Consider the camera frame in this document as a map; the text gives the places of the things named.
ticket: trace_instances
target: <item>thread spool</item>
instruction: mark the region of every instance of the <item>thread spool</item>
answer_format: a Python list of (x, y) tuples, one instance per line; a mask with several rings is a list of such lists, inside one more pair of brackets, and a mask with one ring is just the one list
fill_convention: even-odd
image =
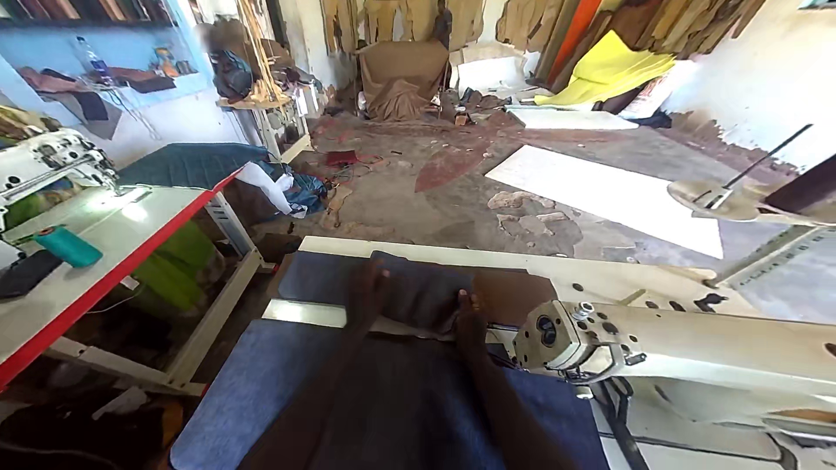
[(35, 241), (73, 268), (85, 268), (102, 257), (101, 251), (64, 227), (47, 227)]

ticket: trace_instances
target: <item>green fabric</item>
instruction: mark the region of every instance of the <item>green fabric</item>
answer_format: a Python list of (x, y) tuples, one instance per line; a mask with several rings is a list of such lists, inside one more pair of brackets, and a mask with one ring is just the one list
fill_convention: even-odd
[(35, 192), (8, 207), (4, 215), (6, 230), (15, 228), (43, 212), (40, 195)]
[(133, 276), (169, 304), (186, 311), (203, 295), (195, 277), (214, 251), (209, 237), (189, 221), (135, 269)]

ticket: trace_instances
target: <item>yellow fabric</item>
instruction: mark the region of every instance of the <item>yellow fabric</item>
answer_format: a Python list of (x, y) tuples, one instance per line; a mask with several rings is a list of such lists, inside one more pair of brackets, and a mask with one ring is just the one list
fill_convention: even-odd
[(537, 95), (537, 105), (580, 105), (621, 95), (674, 66), (673, 54), (630, 50), (615, 31), (606, 33), (572, 70), (569, 85), (555, 96)]

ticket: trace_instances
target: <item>concrete floor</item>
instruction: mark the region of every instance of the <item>concrete floor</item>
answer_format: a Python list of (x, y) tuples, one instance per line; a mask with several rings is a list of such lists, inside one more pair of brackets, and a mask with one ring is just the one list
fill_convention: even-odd
[[(645, 127), (618, 131), (524, 130), (510, 121), (493, 118), (467, 127), (429, 119), (381, 124), (343, 113), (321, 118), (312, 132), (316, 152), (304, 152), (292, 163), (300, 171), (333, 175), (334, 170), (324, 164), (328, 151), (355, 150), (362, 161), (377, 161), (377, 157), (382, 161), (354, 165), (354, 177), (344, 183), (353, 192), (339, 210), (337, 228), (327, 227), (324, 212), (320, 212), (292, 220), (294, 235), (717, 269), (749, 254), (784, 229), (778, 224), (721, 221), (726, 258), (718, 260), (559, 202), (554, 209), (529, 200), (518, 209), (487, 207), (496, 193), (517, 188), (487, 179), (484, 174), (523, 144), (670, 181), (727, 180), (737, 173)], [(572, 176), (556, 176), (555, 184), (561, 177)], [(424, 189), (427, 181), (430, 187)], [(590, 191), (605, 192), (607, 188), (596, 187), (592, 181)], [(547, 224), (553, 236), (535, 235), (513, 225), (506, 231), (498, 227), (498, 213), (520, 217), (555, 211), (564, 212), (568, 220)], [(289, 217), (280, 217), (257, 230), (287, 233), (290, 222)], [(827, 307), (836, 300), (836, 291), (828, 288), (836, 279), (831, 269), (836, 265), (836, 249), (830, 244), (819, 251), (747, 285), (743, 294), (774, 318), (835, 321), (836, 316)]]

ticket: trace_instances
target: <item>hand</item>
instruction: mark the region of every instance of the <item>hand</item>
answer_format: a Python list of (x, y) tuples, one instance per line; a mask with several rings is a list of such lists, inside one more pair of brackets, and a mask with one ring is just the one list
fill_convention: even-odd
[(456, 347), (468, 361), (487, 357), (485, 334), (487, 320), (479, 311), (479, 299), (465, 289), (459, 291), (459, 316), (456, 318)]
[(345, 306), (345, 328), (371, 328), (383, 311), (389, 296), (389, 270), (380, 269), (382, 262), (369, 260), (354, 276)]

